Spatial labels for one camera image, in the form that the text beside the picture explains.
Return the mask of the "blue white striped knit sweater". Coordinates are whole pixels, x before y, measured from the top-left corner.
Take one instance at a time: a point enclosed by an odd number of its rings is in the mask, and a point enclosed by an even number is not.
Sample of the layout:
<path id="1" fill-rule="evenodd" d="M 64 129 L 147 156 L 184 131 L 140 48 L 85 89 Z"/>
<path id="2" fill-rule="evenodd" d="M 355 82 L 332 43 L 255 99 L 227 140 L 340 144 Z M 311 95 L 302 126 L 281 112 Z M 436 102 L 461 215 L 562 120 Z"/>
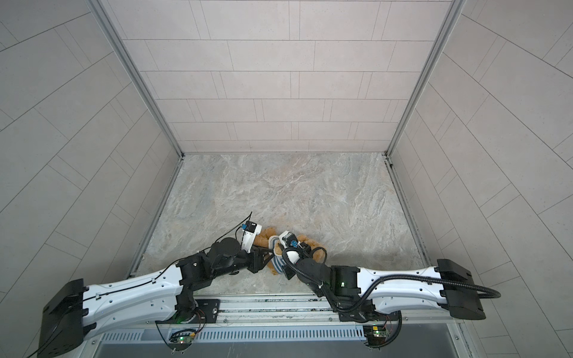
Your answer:
<path id="1" fill-rule="evenodd" d="M 272 266 L 274 270 L 281 275 L 284 275 L 285 262 L 282 258 L 282 251 L 288 246 L 287 239 L 292 233 L 284 231 L 280 235 L 273 235 L 269 238 L 269 249 L 272 250 L 274 257 L 272 258 Z"/>

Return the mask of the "brown plush teddy bear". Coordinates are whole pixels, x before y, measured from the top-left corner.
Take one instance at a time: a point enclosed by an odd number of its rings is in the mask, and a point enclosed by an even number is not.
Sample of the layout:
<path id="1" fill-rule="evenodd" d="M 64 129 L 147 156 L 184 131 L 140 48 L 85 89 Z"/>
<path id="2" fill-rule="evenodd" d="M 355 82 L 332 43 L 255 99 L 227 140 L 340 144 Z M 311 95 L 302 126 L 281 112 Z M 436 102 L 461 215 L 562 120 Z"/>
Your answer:
<path id="1" fill-rule="evenodd" d="M 261 231 L 259 235 L 256 236 L 253 247 L 261 247 L 268 249 L 269 238 L 273 235 L 280 235 L 274 228 L 266 228 Z M 321 249 L 321 245 L 316 241 L 312 240 L 305 235 L 301 235 L 298 238 L 300 246 L 306 250 L 307 253 L 313 252 L 312 257 L 317 262 L 324 262 L 327 258 L 327 252 L 325 249 Z M 267 265 L 274 275 L 279 275 L 273 268 L 272 262 Z"/>

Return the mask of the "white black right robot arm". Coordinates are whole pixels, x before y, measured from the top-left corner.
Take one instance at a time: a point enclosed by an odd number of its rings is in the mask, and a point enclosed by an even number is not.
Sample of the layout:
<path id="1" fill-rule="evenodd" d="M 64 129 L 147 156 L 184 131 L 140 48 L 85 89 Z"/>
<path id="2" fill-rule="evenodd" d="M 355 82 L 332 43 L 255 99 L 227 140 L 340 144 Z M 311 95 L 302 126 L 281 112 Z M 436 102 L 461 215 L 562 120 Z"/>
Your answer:
<path id="1" fill-rule="evenodd" d="M 335 313 L 367 322 L 371 315 L 390 316 L 403 310 L 446 310 L 462 320 L 484 320 L 481 300 L 498 298 L 496 291 L 475 284 L 470 270 L 448 259 L 413 271 L 379 271 L 332 266 L 302 258 L 294 250 L 282 254 L 316 296 L 326 298 Z"/>

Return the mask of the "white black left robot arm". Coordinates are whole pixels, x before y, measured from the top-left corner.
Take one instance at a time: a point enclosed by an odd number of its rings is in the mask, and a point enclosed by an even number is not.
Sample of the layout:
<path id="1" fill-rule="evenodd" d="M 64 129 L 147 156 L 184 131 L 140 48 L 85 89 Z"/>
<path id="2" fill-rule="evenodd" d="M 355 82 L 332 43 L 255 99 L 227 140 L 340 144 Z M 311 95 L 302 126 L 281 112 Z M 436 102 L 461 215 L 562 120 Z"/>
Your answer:
<path id="1" fill-rule="evenodd" d="M 43 308 L 36 355 L 57 357 L 85 340 L 128 325 L 168 322 L 176 316 L 190 319 L 197 310 L 194 292 L 242 269 L 257 273 L 272 256 L 270 249 L 246 250 L 227 237 L 152 274 L 90 286 L 83 279 L 71 280 Z"/>

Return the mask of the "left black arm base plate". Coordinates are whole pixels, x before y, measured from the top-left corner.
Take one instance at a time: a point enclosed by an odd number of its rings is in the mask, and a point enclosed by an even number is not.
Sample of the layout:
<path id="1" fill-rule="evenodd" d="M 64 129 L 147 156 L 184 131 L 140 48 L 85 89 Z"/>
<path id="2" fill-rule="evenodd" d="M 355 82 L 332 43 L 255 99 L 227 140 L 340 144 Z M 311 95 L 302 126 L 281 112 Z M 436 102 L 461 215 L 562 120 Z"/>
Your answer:
<path id="1" fill-rule="evenodd" d="M 213 298 L 196 299 L 196 314 L 190 321 L 192 324 L 199 323 L 211 325 L 215 324 L 219 315 L 221 301 Z"/>

